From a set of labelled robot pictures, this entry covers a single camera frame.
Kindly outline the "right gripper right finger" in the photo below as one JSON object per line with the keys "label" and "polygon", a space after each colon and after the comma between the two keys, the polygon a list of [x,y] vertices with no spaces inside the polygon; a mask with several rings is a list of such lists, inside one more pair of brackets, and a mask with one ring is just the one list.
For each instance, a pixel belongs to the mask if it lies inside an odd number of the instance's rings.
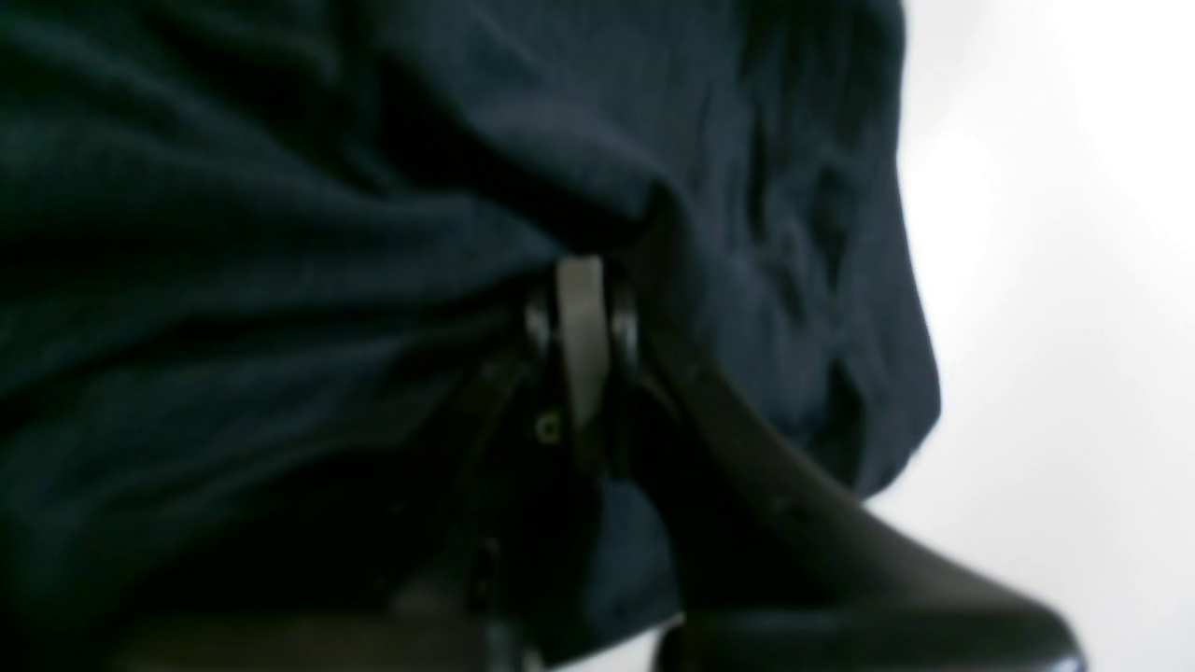
{"label": "right gripper right finger", "polygon": [[682,588],[654,668],[1087,668],[1053,609],[881,523],[631,286],[609,312],[613,464],[658,511]]}

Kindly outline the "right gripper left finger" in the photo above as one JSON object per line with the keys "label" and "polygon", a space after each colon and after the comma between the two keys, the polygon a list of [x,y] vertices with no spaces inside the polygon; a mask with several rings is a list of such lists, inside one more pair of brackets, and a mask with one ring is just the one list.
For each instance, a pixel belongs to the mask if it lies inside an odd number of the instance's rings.
{"label": "right gripper left finger", "polygon": [[415,428],[394,395],[290,444],[268,540],[194,601],[128,631],[115,671],[538,671],[551,524],[571,523],[609,435],[609,271],[572,257],[517,332]]}

